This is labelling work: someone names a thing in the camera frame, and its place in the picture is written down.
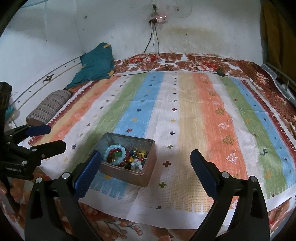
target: bead pile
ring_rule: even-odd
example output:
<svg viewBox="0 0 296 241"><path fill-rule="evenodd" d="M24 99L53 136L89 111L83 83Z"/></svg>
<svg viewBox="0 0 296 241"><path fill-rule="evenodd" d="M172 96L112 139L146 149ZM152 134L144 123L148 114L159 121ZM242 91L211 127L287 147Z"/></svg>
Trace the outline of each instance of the bead pile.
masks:
<svg viewBox="0 0 296 241"><path fill-rule="evenodd" d="M147 160L148 153L127 151L122 145L107 147L103 161L134 172L141 172Z"/></svg>

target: wall stain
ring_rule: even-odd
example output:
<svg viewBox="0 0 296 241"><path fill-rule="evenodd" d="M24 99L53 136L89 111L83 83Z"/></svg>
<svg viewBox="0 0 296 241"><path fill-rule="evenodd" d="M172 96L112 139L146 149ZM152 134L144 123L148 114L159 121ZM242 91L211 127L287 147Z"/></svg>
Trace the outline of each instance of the wall stain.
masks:
<svg viewBox="0 0 296 241"><path fill-rule="evenodd" d="M160 49L163 52L212 53L228 55L230 42L222 30L209 30L202 27L163 26L157 32Z"/></svg>

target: bed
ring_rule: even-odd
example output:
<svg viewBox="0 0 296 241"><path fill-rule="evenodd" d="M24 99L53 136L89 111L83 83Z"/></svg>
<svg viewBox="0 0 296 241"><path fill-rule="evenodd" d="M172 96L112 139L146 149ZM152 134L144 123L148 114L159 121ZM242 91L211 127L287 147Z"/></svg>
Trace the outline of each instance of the bed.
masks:
<svg viewBox="0 0 296 241"><path fill-rule="evenodd" d="M146 57L127 61L135 66L116 61L110 79L71 89L73 96L49 122L51 133L23 143L29 147L62 139L67 144L65 153L44 160L34 177L49 180L72 171L105 132L153 139L157 162L148 187L98 172L80 205L106 241L164 235L187 241L213 204L190 165L190 152L198 149L220 171L258 178L272 235L296 206L295 107L252 62L163 53L136 65ZM20 182L20 213L3 210L23 236L34 180ZM58 199L56 203L66 231L73 233ZM234 198L220 234L236 203Z"/></svg>

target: metal tin box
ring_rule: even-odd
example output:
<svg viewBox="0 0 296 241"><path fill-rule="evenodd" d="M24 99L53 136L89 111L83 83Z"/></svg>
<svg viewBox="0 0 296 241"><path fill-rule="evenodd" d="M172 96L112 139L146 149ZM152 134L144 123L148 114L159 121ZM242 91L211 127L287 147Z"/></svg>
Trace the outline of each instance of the metal tin box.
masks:
<svg viewBox="0 0 296 241"><path fill-rule="evenodd" d="M133 149L144 153L149 152L145 165L143 166L143 170L141 172L134 172L128 169L111 165L107 162L102 162L102 165L99 169L100 172L137 186L148 186L151 174L156 163L156 150L154 140L107 132L96 144L93 151L98 150L100 153L103 154L105 153L107 147L109 147L110 145L119 144L124 146L127 150Z"/></svg>

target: green stripe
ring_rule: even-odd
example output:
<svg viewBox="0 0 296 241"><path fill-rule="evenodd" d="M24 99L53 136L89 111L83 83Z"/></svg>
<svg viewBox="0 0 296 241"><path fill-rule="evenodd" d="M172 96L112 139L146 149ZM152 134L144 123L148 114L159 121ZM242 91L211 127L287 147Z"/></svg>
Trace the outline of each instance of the green stripe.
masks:
<svg viewBox="0 0 296 241"><path fill-rule="evenodd" d="M131 81L125 85L122 91L117 95L117 99L110 105L108 111L100 118L95 128L87 133L85 142L77 147L75 155L70 165L67 167L68 172L72 172L77 164L86 161L88 155L103 134L113 132L116 124L127 110L130 101L133 100L145 77L145 73L134 75Z"/></svg>
<svg viewBox="0 0 296 241"><path fill-rule="evenodd" d="M272 142L269 139L267 132L265 131L261 121L253 111L252 107L246 101L244 96L241 94L239 88L226 77L220 77L220 80L224 84L230 98L238 108L238 112L241 115L243 121L249 132L257 134L255 138L258 147L259 164L263 168L263 175L265 180L266 198L271 198L271 194L278 195L279 193L286 190L286 178L283 174L283 167L276 150L273 147ZM268 153L264 156L260 155L263 153L263 148L267 148Z"/></svg>

